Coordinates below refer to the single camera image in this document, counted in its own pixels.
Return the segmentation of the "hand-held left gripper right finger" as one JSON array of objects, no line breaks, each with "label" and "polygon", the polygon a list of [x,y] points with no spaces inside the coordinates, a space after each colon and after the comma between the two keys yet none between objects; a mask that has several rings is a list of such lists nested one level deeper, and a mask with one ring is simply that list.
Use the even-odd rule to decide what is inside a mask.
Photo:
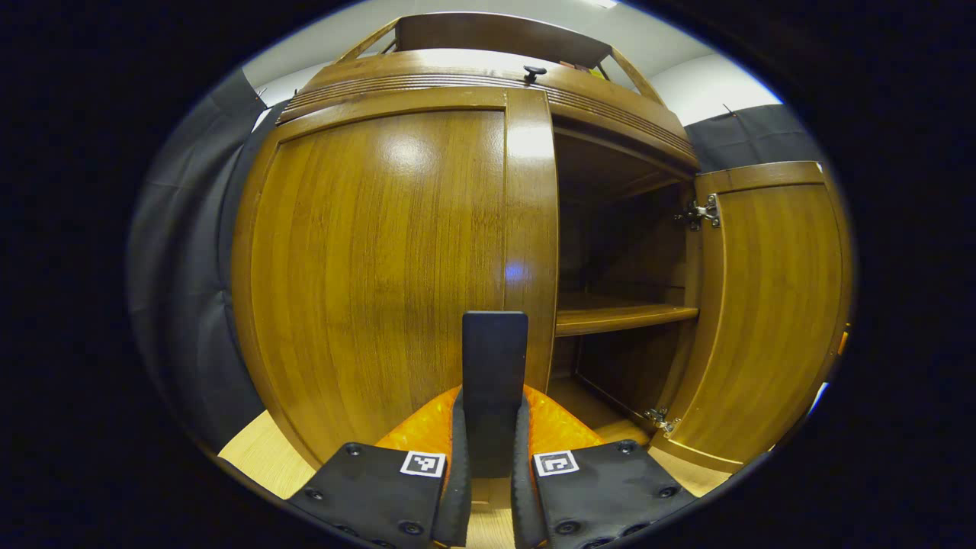
[{"label": "hand-held left gripper right finger", "polygon": [[510,480],[518,548],[634,548],[697,503],[636,441],[604,441],[530,387],[517,410]]}]

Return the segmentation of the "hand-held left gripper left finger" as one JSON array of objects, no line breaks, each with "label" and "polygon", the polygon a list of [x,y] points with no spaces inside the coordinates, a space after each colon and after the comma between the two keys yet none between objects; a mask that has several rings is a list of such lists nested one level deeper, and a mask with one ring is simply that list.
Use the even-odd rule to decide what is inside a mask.
[{"label": "hand-held left gripper left finger", "polygon": [[471,512],[464,421],[463,390],[446,390],[376,444],[346,442],[288,502],[356,547],[464,546]]}]

